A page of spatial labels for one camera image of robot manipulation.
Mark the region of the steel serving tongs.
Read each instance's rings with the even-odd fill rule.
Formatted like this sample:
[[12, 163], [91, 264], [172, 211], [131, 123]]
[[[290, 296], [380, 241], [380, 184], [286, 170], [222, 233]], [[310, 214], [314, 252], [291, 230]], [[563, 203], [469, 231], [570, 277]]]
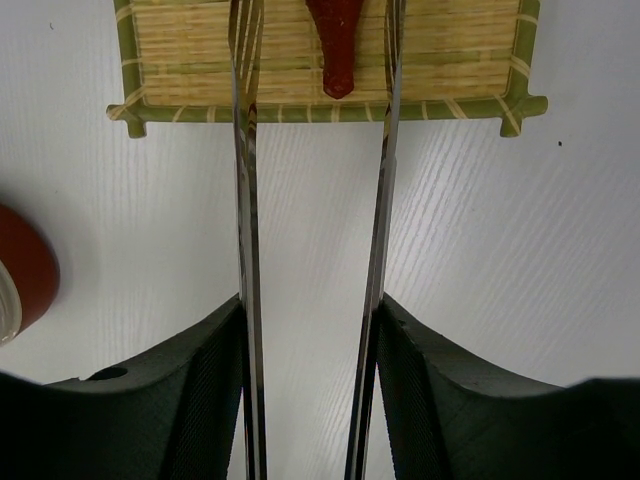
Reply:
[[[388, 104], [384, 116], [371, 252], [344, 474], [347, 479], [364, 478], [366, 469], [379, 335], [378, 310], [384, 296], [397, 166], [396, 146], [401, 107], [405, 11], [406, 4], [403, 1], [389, 1], [386, 4], [384, 58]], [[258, 124], [256, 98], [263, 26], [263, 2], [231, 2], [228, 45], [231, 59], [232, 119], [236, 154], [239, 295], [246, 318], [243, 399], [246, 467], [247, 476], [250, 479], [264, 479], [267, 476], [256, 167]]]

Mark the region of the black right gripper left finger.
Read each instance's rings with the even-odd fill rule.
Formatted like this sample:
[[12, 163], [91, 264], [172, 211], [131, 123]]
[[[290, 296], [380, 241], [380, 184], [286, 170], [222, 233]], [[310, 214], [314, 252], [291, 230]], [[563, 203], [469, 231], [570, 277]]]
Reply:
[[1, 376], [4, 479], [224, 479], [242, 387], [233, 297], [85, 380]]

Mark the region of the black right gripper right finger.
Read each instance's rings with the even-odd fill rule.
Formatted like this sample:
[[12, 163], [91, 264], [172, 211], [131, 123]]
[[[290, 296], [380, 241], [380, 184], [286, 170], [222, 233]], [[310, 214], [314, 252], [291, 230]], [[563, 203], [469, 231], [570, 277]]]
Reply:
[[377, 363], [399, 479], [635, 479], [639, 383], [536, 381], [462, 348], [392, 298]]

